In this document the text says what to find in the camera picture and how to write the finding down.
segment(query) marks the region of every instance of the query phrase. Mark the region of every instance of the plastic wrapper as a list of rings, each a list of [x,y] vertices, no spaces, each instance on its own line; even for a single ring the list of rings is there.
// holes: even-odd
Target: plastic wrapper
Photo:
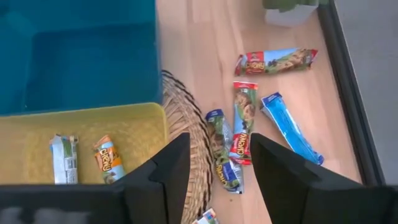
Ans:
[[[232,145],[232,130],[222,110],[213,110],[206,115],[210,144],[215,155],[216,173],[223,187],[234,194],[242,194],[244,190],[241,165],[229,157]]]
[[[205,211],[204,214],[192,224],[219,224],[219,222],[216,218],[216,213],[211,208]]]
[[[249,142],[256,112],[257,83],[234,82],[234,92],[234,134],[229,157],[242,165],[250,165]]]
[[[310,68],[317,56],[315,49],[281,49],[240,55],[235,75],[274,74]]]
[[[105,184],[112,184],[125,175],[119,153],[108,135],[94,145],[94,153]]]
[[[77,184],[78,138],[56,134],[50,140],[55,184]]]
[[[286,108],[282,95],[274,93],[271,96],[263,97],[261,102],[261,111],[275,122],[292,150],[309,161],[321,165],[324,161],[323,156],[315,152],[304,138],[300,128]]]

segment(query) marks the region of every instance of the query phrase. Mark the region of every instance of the black baseboard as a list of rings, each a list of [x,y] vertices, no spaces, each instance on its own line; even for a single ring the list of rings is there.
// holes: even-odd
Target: black baseboard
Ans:
[[[363,184],[384,185],[384,176],[335,3],[331,1],[329,5],[320,6],[318,16]]]

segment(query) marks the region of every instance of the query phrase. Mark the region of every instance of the green plant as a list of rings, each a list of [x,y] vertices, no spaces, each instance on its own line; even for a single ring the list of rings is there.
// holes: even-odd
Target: green plant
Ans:
[[[280,12],[287,12],[296,5],[316,6],[317,4],[328,4],[329,0],[262,0],[265,9],[279,9]]]

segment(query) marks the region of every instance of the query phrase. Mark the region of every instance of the white pot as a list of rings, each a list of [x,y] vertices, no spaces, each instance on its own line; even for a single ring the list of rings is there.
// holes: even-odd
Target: white pot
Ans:
[[[316,10],[316,6],[296,5],[296,7],[287,12],[279,12],[279,9],[266,9],[266,22],[268,24],[293,27],[303,24]]]

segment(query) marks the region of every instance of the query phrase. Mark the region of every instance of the snack bar wrapper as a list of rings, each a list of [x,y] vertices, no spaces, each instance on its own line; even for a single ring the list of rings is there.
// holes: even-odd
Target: snack bar wrapper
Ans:
[[[234,135],[229,157],[242,165],[250,165],[249,140],[256,112],[257,83],[234,82],[234,92]]]
[[[266,50],[240,55],[235,75],[274,74],[310,68],[318,54],[315,49]]]
[[[55,184],[77,184],[78,138],[56,134],[50,140]]]
[[[261,102],[261,111],[275,122],[293,151],[311,162],[321,165],[324,161],[323,156],[315,152],[304,138],[300,128],[286,108],[282,95],[274,93],[271,96],[263,97]]]
[[[205,211],[202,217],[194,221],[192,224],[219,224],[219,222],[216,218],[216,213],[211,208]]]
[[[94,153],[105,184],[112,184],[125,175],[119,153],[108,135],[94,145]]]
[[[228,192],[242,194],[242,166],[228,157],[233,135],[224,113],[221,109],[210,111],[206,120],[211,148],[215,155],[216,173]]]

